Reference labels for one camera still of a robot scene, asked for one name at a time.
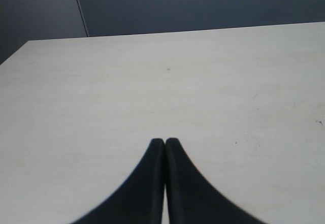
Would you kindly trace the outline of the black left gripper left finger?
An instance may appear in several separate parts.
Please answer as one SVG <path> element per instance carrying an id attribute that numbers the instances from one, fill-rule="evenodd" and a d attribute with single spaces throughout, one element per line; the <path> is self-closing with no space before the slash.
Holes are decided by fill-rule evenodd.
<path id="1" fill-rule="evenodd" d="M 161 223 L 165 191 L 165 143 L 152 139 L 123 184 L 74 223 Z"/>

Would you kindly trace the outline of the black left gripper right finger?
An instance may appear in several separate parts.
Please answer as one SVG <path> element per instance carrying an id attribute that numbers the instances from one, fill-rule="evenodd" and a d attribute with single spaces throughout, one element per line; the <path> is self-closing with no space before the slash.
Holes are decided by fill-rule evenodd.
<path id="1" fill-rule="evenodd" d="M 263 223 L 216 190 L 177 138 L 166 140 L 166 157 L 170 223 Z"/>

